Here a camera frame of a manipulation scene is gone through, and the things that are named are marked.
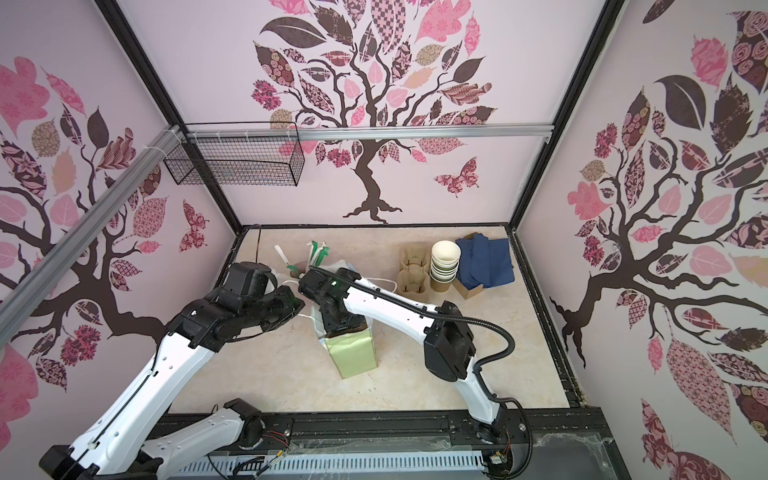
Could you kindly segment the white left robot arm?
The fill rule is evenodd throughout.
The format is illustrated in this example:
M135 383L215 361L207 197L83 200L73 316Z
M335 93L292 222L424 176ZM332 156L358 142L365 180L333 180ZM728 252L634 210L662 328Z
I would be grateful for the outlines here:
M304 308L271 269L233 264L224 283L188 303L167 325L155 354L109 409L69 445L54 445L39 466L53 479L166 479L221 447L252 449L266 426L242 399L162 438L149 434L194 375L245 330L271 332Z

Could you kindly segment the brown cardboard napkin box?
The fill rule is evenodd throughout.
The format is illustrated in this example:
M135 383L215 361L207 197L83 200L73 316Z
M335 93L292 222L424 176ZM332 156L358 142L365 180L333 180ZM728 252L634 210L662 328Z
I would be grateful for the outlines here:
M461 280L461 273L469 272L469 266L471 263L470 257L472 253L472 244L473 244L473 239L476 235L478 235L478 232L472 232L461 238L461 240L464 243L468 244L468 247L462 249L462 256L458 264L459 269L457 270L457 275L452 282L453 287L465 300L469 300L479 295L484 290L484 286L482 283L477 283L474 280L472 280L468 284L465 284Z

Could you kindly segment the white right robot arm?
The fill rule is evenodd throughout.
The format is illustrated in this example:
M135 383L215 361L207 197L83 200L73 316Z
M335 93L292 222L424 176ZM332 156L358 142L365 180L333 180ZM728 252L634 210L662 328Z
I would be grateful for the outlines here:
M389 292L347 268L331 272L312 267L300 279L299 292L318 307L327 333L346 333L373 320L415 340L423 348L426 369L454 384L469 416L486 429L501 429L505 401L488 387L482 368L514 352L515 340L504 328L466 317L449 301L425 304ZM499 335L505 347L479 358L473 326Z

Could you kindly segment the green white paper bag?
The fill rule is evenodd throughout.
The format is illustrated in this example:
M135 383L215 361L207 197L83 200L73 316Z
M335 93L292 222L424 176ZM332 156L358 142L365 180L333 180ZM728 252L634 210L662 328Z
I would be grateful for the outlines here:
M333 264L333 269L331 270L328 270L322 267L311 267L310 270L321 269L321 270L326 270L331 274L334 274L337 272L339 268L347 268L349 270L353 270L354 272L358 273L354 268L350 269L346 262ZM298 292L299 292L300 279L298 280ZM351 313L363 315L366 318L368 327L365 330L357 333L343 334L343 335L335 336L332 338L324 336L319 308L316 307L311 300L309 300L299 292L303 297L305 297L311 303L310 313L308 314L308 318L311 320L314 333L318 341L320 342L321 346L326 350L326 352L330 356L331 361L335 365L342 379L348 379L348 378L357 376L359 374L373 370L378 366L377 359L376 359L376 350L374 345L373 319L370 316L367 316L363 313L355 312L349 306L350 295L353 293L359 293L359 290L355 289L352 286L352 284L355 281L345 280L345 283L348 283L350 285L350 289L349 289L348 297L344 300L344 304Z

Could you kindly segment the stack of paper cups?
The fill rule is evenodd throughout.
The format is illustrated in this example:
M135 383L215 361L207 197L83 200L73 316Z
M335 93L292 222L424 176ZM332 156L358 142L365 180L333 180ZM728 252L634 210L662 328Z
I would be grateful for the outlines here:
M461 249L453 241L441 240L431 248L430 256L430 285L438 293L446 292L456 279Z

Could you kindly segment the blue paper napkins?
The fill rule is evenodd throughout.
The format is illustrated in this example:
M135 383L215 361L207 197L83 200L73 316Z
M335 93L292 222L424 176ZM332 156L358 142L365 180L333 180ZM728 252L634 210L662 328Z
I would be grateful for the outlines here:
M461 238L455 241L461 249L467 248ZM461 273L461 280L468 284L474 280L482 283L484 289L504 286L515 281L508 239L489 239L478 233L473 239L469 272Z

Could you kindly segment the wrapped straws bundle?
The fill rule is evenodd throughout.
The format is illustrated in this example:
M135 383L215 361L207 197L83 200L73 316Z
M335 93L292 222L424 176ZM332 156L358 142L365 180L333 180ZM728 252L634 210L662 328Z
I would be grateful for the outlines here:
M312 240L307 244L307 248L307 254L301 259L291 260L279 244L274 246L275 252L284 263L291 279L301 278L311 267L320 267L330 253L330 247L325 242Z

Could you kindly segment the stack of pulp cup carriers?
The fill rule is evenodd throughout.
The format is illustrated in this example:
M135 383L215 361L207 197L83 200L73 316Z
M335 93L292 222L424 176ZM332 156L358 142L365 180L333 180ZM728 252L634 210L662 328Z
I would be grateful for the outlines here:
M416 301L429 297L429 248L424 243L409 243L399 250L396 293Z

